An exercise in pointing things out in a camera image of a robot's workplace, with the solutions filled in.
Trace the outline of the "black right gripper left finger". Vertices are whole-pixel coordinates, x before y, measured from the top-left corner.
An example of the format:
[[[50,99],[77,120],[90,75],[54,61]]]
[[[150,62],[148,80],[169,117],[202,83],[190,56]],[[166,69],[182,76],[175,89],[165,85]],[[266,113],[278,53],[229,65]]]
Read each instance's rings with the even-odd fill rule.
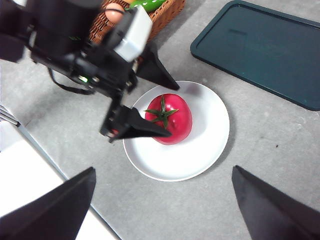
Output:
[[[74,240],[91,205],[93,167],[0,218],[2,240]]]

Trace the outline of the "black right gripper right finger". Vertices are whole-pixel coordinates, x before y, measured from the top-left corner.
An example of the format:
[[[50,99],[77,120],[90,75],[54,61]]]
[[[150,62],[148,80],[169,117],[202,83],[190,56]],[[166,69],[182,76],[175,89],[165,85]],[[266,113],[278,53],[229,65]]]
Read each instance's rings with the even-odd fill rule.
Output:
[[[319,211],[293,199],[244,168],[231,176],[237,204],[253,240],[318,240]]]

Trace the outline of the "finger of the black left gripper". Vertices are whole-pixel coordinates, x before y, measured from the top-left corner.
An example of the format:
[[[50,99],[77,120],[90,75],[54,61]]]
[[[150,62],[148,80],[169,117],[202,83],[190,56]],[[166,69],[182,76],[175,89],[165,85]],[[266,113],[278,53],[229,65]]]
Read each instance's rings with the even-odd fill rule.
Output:
[[[160,61],[158,48],[154,42],[150,41],[146,44],[137,62],[136,75],[138,77],[167,89],[175,91],[180,89],[178,83]]]
[[[161,126],[141,117],[133,107],[119,106],[109,111],[109,142],[140,137],[165,137],[172,134]]]

